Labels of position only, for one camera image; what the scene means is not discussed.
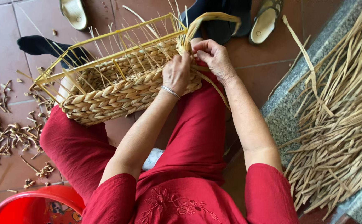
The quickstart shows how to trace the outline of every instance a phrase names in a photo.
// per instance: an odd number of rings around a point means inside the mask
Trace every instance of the black sock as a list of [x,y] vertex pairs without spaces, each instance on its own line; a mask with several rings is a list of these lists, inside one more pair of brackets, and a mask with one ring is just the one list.
[[[51,43],[51,45],[55,48],[55,50],[49,45],[47,40]],[[52,40],[50,40],[50,39],[47,39],[47,40],[45,40],[45,38],[42,36],[33,35],[33,36],[26,36],[26,37],[19,38],[17,40],[17,44],[19,46],[19,49],[21,49],[22,51],[24,51],[30,55],[50,54],[56,58],[59,57],[59,54],[63,53],[62,50],[66,51],[71,46],[71,44],[63,44],[63,43],[56,42],[56,44],[62,49],[61,50],[52,43],[53,42]],[[79,57],[79,58],[83,57],[83,58],[87,59],[85,54],[82,52],[82,50],[79,47],[73,49],[73,51],[75,52],[77,57]],[[85,61],[83,59],[81,59],[81,58],[77,59],[72,52],[69,52],[68,55],[70,56],[70,58],[67,55],[65,55],[64,59],[69,64],[71,64],[73,67],[77,67],[77,66],[80,66],[85,63]],[[63,60],[61,60],[61,65],[65,69],[69,68],[69,66]]]

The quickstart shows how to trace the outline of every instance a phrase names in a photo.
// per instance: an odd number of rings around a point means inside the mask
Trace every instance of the wrist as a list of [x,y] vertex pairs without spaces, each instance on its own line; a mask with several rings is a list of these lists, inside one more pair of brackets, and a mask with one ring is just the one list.
[[221,82],[221,84],[227,89],[234,86],[234,84],[240,80],[239,76],[236,74],[236,71],[233,71],[227,75]]
[[171,92],[165,90],[165,89],[160,89],[159,90],[159,93],[157,94],[157,97],[156,98],[163,98],[163,99],[166,99],[168,101],[175,101],[177,102],[179,99],[174,95],[172,94]]

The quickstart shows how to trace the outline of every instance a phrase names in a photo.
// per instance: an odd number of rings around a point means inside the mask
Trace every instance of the embroidered flower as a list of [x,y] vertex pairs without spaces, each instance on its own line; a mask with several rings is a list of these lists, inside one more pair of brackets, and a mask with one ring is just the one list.
[[185,215],[186,212],[187,212],[187,210],[186,210],[186,208],[181,207],[181,208],[177,208],[177,212],[178,212],[178,214],[180,214],[180,215]]
[[151,205],[152,207],[144,211],[141,215],[142,218],[136,221],[138,223],[141,221],[142,224],[148,224],[150,219],[153,216],[154,209],[157,208],[159,214],[162,214],[163,209],[167,208],[168,205],[173,205],[177,208],[177,214],[178,215],[193,215],[196,213],[196,211],[203,211],[204,213],[208,212],[210,216],[218,221],[220,224],[222,222],[219,221],[218,217],[214,212],[208,211],[205,206],[207,205],[202,202],[196,202],[194,200],[188,200],[187,198],[178,198],[176,199],[174,195],[169,198],[169,192],[167,189],[161,190],[161,186],[155,186],[151,190],[151,197],[148,199],[145,199],[145,202]]

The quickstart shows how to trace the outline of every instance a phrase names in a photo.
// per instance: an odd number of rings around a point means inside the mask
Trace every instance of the leg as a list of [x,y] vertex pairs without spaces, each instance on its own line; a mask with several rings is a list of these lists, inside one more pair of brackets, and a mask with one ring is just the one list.
[[115,147],[109,145],[105,124],[86,128],[55,106],[44,126],[40,144],[87,204],[98,187]]
[[[211,72],[202,72],[217,86]],[[221,171],[225,141],[225,105],[214,87],[202,80],[202,88],[178,103],[178,123],[156,166],[144,176],[162,170],[183,170],[223,183]]]

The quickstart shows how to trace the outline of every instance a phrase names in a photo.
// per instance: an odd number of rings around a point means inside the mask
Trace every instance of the sandal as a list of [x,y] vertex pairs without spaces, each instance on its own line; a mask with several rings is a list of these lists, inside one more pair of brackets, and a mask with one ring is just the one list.
[[73,28],[83,30],[87,27],[87,16],[81,0],[59,0],[59,8]]
[[254,18],[254,25],[248,36],[251,44],[257,45],[267,39],[275,29],[282,8],[283,0],[262,0],[261,8]]

